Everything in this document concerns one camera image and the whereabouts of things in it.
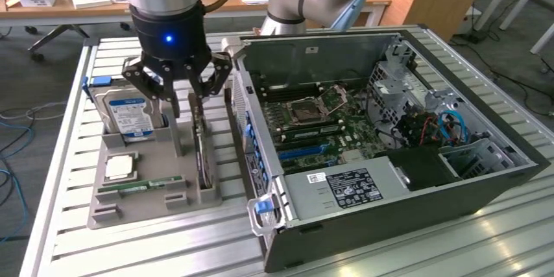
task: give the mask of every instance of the circuit board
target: circuit board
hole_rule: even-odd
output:
[[[387,149],[359,99],[341,86],[319,97],[261,107],[285,174],[367,160]]]

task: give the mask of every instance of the white label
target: white label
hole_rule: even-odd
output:
[[[320,133],[327,133],[327,132],[332,132],[336,131],[339,129],[339,126],[328,126],[327,128],[320,129]]]
[[[305,48],[305,54],[313,54],[317,53],[319,47],[307,47]]]
[[[319,132],[304,132],[300,134],[295,134],[293,138],[303,138],[304,136],[316,136],[319,134]]]
[[[125,99],[109,101],[109,109],[124,136],[139,138],[148,136],[153,131],[149,115],[144,113],[147,101],[144,99]]]
[[[137,191],[145,191],[148,189],[147,186],[136,186],[136,187],[131,187],[127,189],[121,189],[118,192],[120,193],[136,193]]]
[[[311,175],[307,175],[307,178],[309,183],[323,182],[325,180],[325,173],[313,173]]]

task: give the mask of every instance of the blue pcie slot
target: blue pcie slot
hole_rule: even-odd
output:
[[[280,152],[279,153],[279,159],[285,160],[289,158],[303,157],[313,154],[321,154],[325,151],[327,145],[319,145],[315,147],[308,147],[304,149],[297,149],[295,151],[289,152]]]

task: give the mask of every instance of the sticker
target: sticker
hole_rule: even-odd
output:
[[[323,182],[325,180],[325,173],[313,173],[311,175],[307,175],[307,178],[309,183]]]
[[[144,139],[153,132],[149,115],[144,113],[145,108],[147,101],[140,98],[109,101],[118,131],[131,139]]]
[[[129,194],[129,193],[137,193],[140,191],[145,191],[147,189],[148,189],[147,186],[136,186],[136,187],[121,189],[118,192],[124,194]]]
[[[305,48],[305,54],[313,54],[317,53],[319,47],[307,47]]]
[[[327,132],[336,131],[337,129],[339,129],[339,126],[328,126],[327,128],[321,128],[319,132],[327,133]]]
[[[293,135],[293,138],[296,139],[296,138],[303,138],[303,137],[305,137],[305,136],[316,136],[319,134],[319,132],[317,131],[312,131],[312,132],[304,132],[304,133],[300,133],[300,134],[295,134]]]
[[[383,199],[365,168],[328,175],[327,183],[343,209]]]

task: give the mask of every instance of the floor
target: floor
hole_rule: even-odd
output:
[[[476,8],[483,10],[490,0],[476,0]],[[472,45],[483,59],[492,65],[492,70],[510,76],[511,78],[532,84],[542,90],[552,90],[554,73],[540,73],[540,59],[528,53],[535,41],[554,22],[554,12],[528,3],[511,28],[502,32],[499,42],[486,40],[478,45]],[[244,19],[208,19],[205,21],[207,32],[229,32],[249,30],[261,25],[261,18]],[[93,37],[109,38],[133,36],[132,32],[125,32],[117,24],[86,25],[82,27]],[[41,34],[46,33],[52,27],[38,27]],[[49,43],[40,52],[45,55],[41,64],[33,63],[26,54],[26,47],[37,39],[37,36],[26,34],[22,27],[16,27],[6,38],[0,40],[0,59],[4,60],[4,68],[0,69],[0,110],[8,108],[29,108],[48,102],[64,101],[70,90],[72,76],[80,55],[81,38],[72,32],[61,35]],[[490,71],[479,60],[475,53],[467,47],[456,47],[459,53],[468,61],[487,74]],[[544,50],[544,58],[554,64],[554,41]],[[504,78],[496,81],[504,91],[519,101],[523,100],[523,91]],[[534,110],[547,113],[554,111],[550,99],[528,91],[528,105]],[[44,110],[40,115],[48,116],[58,114],[62,107],[56,106]],[[554,128],[554,119],[538,116],[538,119]],[[13,122],[17,125],[26,125],[28,120]],[[34,138],[32,144],[14,156],[8,158],[8,164],[17,174],[30,213],[29,220],[24,229],[17,233],[20,240],[8,241],[0,244],[0,268],[2,276],[17,276],[21,261],[24,258],[26,240],[25,236],[30,233],[32,219],[36,212],[42,189],[42,183],[48,172],[50,156],[56,144],[60,119],[37,121]],[[0,146],[4,146],[20,133],[20,129],[1,128]],[[6,187],[0,189],[0,198],[6,194]],[[0,208],[0,237],[8,235],[17,228],[21,221],[21,203],[13,194]]]

